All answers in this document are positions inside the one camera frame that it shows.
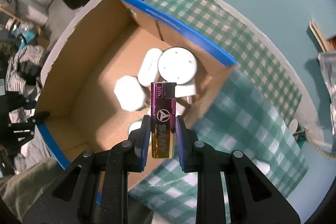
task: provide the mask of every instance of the white round object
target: white round object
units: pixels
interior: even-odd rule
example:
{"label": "white round object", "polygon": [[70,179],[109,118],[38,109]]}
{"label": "white round object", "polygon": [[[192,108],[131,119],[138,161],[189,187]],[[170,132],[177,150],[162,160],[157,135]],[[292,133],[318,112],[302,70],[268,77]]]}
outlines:
{"label": "white round object", "polygon": [[298,124],[297,120],[293,119],[291,121],[291,123],[289,124],[288,129],[292,134],[294,134],[296,132],[298,126],[299,126],[299,124]]}
{"label": "white round object", "polygon": [[194,78],[197,62],[194,55],[185,48],[169,48],[159,58],[159,73],[167,82],[185,84]]}
{"label": "white round object", "polygon": [[271,167],[269,166],[268,163],[264,161],[260,161],[257,159],[252,160],[252,162],[258,167],[258,169],[264,174],[267,175],[268,172],[270,171]]}
{"label": "white round object", "polygon": [[[132,123],[128,129],[128,136],[130,135],[130,133],[133,131],[133,130],[136,130],[136,129],[139,129],[141,127],[141,124],[142,124],[142,120],[138,120],[134,123]],[[150,134],[150,137],[149,137],[149,144],[152,143],[152,134]]]}
{"label": "white round object", "polygon": [[142,86],[150,86],[159,77],[158,61],[162,54],[159,48],[151,48],[141,64],[138,80]]}
{"label": "white round object", "polygon": [[114,93],[122,109],[136,111],[143,107],[146,94],[136,77],[125,75],[115,83]]}

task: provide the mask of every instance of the white circular lid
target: white circular lid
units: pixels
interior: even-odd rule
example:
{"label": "white circular lid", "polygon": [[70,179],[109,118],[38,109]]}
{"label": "white circular lid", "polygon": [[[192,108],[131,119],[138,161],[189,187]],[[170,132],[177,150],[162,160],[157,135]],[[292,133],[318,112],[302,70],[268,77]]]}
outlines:
{"label": "white circular lid", "polygon": [[[142,124],[142,120],[137,120],[134,123],[132,123],[128,128],[128,136],[133,130],[139,129],[141,127],[141,124]],[[150,137],[149,137],[149,144],[151,143],[152,143],[152,134],[150,134]]]}
{"label": "white circular lid", "polygon": [[194,78],[197,62],[190,51],[185,48],[173,47],[164,51],[160,56],[158,68],[164,80],[181,85]]}
{"label": "white circular lid", "polygon": [[291,123],[289,124],[289,127],[288,127],[289,131],[290,131],[292,134],[294,134],[294,133],[296,132],[296,130],[297,130],[298,125],[299,125],[299,124],[298,124],[297,120],[296,120],[296,119],[293,119],[293,120],[291,121]]}

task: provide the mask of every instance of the fabric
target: fabric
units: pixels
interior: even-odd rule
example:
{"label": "fabric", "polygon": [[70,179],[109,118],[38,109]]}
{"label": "fabric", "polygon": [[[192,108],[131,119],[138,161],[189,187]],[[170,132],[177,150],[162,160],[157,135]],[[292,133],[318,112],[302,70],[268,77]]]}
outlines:
{"label": "fabric", "polygon": [[289,125],[301,93],[275,55],[241,21],[214,0],[145,0],[192,27],[232,55],[237,67],[258,87]]}
{"label": "fabric", "polygon": [[0,196],[22,222],[26,211],[61,172],[57,161],[47,158],[24,173],[0,178]]}
{"label": "fabric", "polygon": [[7,74],[6,74],[6,90],[20,91],[23,96],[29,100],[35,100],[40,91],[38,83],[29,85],[20,74],[21,67],[35,70],[35,67],[42,67],[46,59],[47,51],[41,46],[27,45],[22,50],[18,51],[9,60]]}
{"label": "fabric", "polygon": [[[266,177],[285,196],[308,170],[305,158],[282,117],[255,85],[235,69],[214,103],[193,130],[198,138],[223,152],[243,151],[269,163]],[[227,223],[229,203],[223,183]],[[197,173],[185,174],[177,153],[165,160],[129,194],[176,223],[195,223]]]}
{"label": "fabric", "polygon": [[36,130],[34,139],[21,147],[21,153],[14,158],[15,169],[22,173],[35,164],[51,157],[52,154],[44,142],[41,133]]}
{"label": "fabric", "polygon": [[[37,82],[33,85],[27,83],[21,77],[21,72],[28,69],[28,73],[33,71],[36,74],[36,67],[42,67],[48,52],[41,46],[27,45],[22,50],[19,50],[14,56],[9,59],[5,87],[8,91],[19,91],[29,100],[35,100],[41,89]],[[12,111],[9,118],[12,122],[26,122],[27,116],[30,116],[30,110],[24,110],[23,107]]]}

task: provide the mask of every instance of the white electronic device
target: white electronic device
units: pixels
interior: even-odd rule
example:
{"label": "white electronic device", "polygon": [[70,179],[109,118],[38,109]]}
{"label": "white electronic device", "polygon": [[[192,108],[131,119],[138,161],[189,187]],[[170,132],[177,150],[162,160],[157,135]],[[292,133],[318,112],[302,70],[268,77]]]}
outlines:
{"label": "white electronic device", "polygon": [[[183,112],[185,111],[185,107],[178,102],[176,102],[176,109],[175,109],[175,116],[177,115],[183,115]],[[147,114],[151,115],[151,108],[149,108]]]}
{"label": "white electronic device", "polygon": [[176,98],[188,97],[188,96],[194,96],[194,95],[196,95],[196,84],[195,84],[194,78],[188,83],[185,83],[182,85],[176,85],[175,87],[175,97]]}
{"label": "white electronic device", "polygon": [[151,48],[145,55],[141,64],[138,80],[143,86],[151,86],[152,82],[156,82],[159,78],[158,61],[162,55],[162,50]]}
{"label": "white electronic device", "polygon": [[136,77],[125,75],[115,83],[114,93],[122,109],[136,111],[144,106],[147,98]]}
{"label": "white electronic device", "polygon": [[[137,120],[135,121],[134,123],[132,123],[130,125],[130,127],[128,128],[128,136],[130,135],[130,133],[133,131],[133,130],[136,130],[136,129],[139,129],[141,127],[141,124],[142,124],[142,120]],[[149,137],[149,144],[152,143],[152,135],[150,134],[150,137]]]}
{"label": "white electronic device", "polygon": [[194,78],[197,62],[190,51],[185,48],[173,47],[164,51],[160,56],[158,68],[164,80],[181,85]]}

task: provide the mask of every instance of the lighter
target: lighter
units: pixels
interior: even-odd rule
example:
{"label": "lighter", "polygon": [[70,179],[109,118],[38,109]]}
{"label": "lighter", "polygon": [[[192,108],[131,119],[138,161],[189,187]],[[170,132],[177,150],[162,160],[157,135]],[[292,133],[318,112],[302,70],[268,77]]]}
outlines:
{"label": "lighter", "polygon": [[176,83],[151,84],[152,157],[171,159],[174,155]]}

